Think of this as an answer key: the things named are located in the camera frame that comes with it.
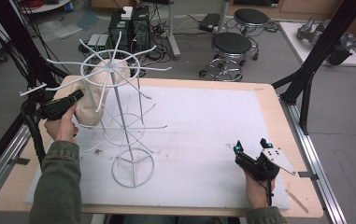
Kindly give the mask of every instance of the wire frame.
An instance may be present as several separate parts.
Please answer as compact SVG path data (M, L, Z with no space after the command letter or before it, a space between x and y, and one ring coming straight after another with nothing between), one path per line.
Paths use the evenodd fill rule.
M70 86L73 83L84 80L87 85L88 90L91 89L91 86L101 88L102 93L100 95L99 103L96 103L92 92L90 91L90 95L92 97L93 103L95 104L95 112L99 118L100 125L97 126L86 126L81 125L84 128L92 128L92 129L101 129L103 130L103 134L105 139L100 141L96 146L85 149L86 152L92 151L97 147L109 143L112 146L119 147L120 152L112 165L112 175L114 179L122 186L127 188L135 188L141 186L148 182L154 174L154 159L153 151L147 148L141 141L142 137L145 135L145 131L147 129L162 129L166 128L166 126L162 127L146 127L144 123L144 116L151 111L155 107L153 105L148 111L143 112L142 108L142 96L148 99L151 99L148 95L140 90L140 81L139 81L139 73L140 70L154 70L154 71L167 71L171 69L158 69L151 67L141 67L140 61L137 59L137 56L145 54L154 50L156 47L154 46L152 49L144 50L135 54L129 53L124 50L118 49L121 40L121 33L119 39L117 41L116 47L114 49L106 49L103 51L96 52L93 49L89 48L85 45L81 40L80 43L87 48L92 55L90 55L83 63L76 62L54 62L51 60L47 60L50 63L70 63L80 65L80 74L81 77L71 81L69 83L64 84L58 88L46 88L47 91L57 91L66 86ZM123 55L123 59L120 61L115 61L117 54ZM102 56L108 56L110 60L104 59ZM103 64L92 64L92 59L99 59ZM135 66L124 65L123 62L128 62L128 60L134 61ZM100 71L93 72L90 74L86 74L87 68L99 68ZM128 69L129 72L131 69L135 69L135 74L131 77L125 77L120 71ZM91 80L92 76L96 76L102 72L107 72L109 76L105 77L103 83L97 83ZM117 82L117 77L121 78L122 82ZM139 97L139 114L136 114L133 111L123 112L121 107L121 98L119 87L129 85L134 88ZM116 97L117 105L119 107L119 113L117 115L113 115L106 107L102 104L105 96L106 90L113 89ZM102 118L102 115L99 113L101 108L104 109L104 116L108 116L108 119Z

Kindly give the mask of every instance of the stool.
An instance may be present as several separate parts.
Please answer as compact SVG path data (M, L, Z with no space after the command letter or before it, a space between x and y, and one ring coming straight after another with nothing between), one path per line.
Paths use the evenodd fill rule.
M245 65L245 56L251 48L250 40L236 33L220 33L212 38L212 49L218 54L213 57L206 69L199 72L200 77L210 74L213 80L239 81L243 75L241 68ZM237 63L233 59L244 58Z
M243 36L248 37L248 33L252 29L263 27L268 22L268 17L256 9L241 8L234 13L234 20L245 27L241 32ZM249 39L255 43L252 50L256 50L256 53L253 55L252 59L257 60L259 57L259 44L253 38L249 37Z

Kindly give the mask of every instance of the jacket sleeve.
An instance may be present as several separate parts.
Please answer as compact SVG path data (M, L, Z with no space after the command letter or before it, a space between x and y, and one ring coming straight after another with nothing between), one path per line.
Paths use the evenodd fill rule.
M42 162L29 223L79 223L81 191L78 145L57 141Z
M247 212L248 224L278 224L288 223L277 207L265 207Z

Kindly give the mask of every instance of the floor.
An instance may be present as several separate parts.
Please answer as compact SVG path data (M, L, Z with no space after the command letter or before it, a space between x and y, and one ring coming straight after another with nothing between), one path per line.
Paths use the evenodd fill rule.
M192 16L198 21L204 18L202 15ZM59 60L72 62L85 59L78 51L78 40L88 40L91 34L106 32L108 17L107 13L92 14L85 1L79 1L72 13L67 13L61 8L36 15L38 23L60 21L64 26L78 24L83 27L82 31L66 39L52 40L52 37L49 37L50 40L47 41ZM214 55L210 47L212 34L185 35L203 33L197 29L197 22L192 21L190 17L176 17L174 24L176 28L182 25L175 31L176 34L180 34L175 35L175 38L181 57L178 60L168 60L165 56L164 63L155 63L151 66L159 68L172 66L173 69L167 73L148 72L145 78L209 80L209 77L199 77L198 72ZM234 26L233 21L229 21L228 24ZM255 38L260 43L260 56L258 61L247 61L242 81L271 84L300 67L298 58L282 32L262 32ZM34 41L40 48L38 38L34 38ZM79 72L76 65L68 65L66 68L71 74ZM13 62L0 62L0 138L20 112L22 99L18 91L24 90L24 79L20 77ZM285 90L286 87L281 87L277 89L277 93L283 93ZM313 80L308 130L346 221L356 223L356 67L322 66L319 69ZM0 212L0 223L25 223L27 216L26 213ZM287 219L290 223L330 223L326 214L321 218ZM90 221L91 215L83 214L81 223Z

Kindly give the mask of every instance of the person's right hand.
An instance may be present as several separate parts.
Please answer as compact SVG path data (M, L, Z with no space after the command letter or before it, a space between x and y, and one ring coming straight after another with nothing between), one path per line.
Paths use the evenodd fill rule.
M259 181L253 179L253 177L247 172L245 172L245 177L247 179L247 198L250 204L250 207L253 209L263 208L267 206L267 194L264 187L267 186L267 181ZM271 191L274 190L276 185L276 179L271 181Z

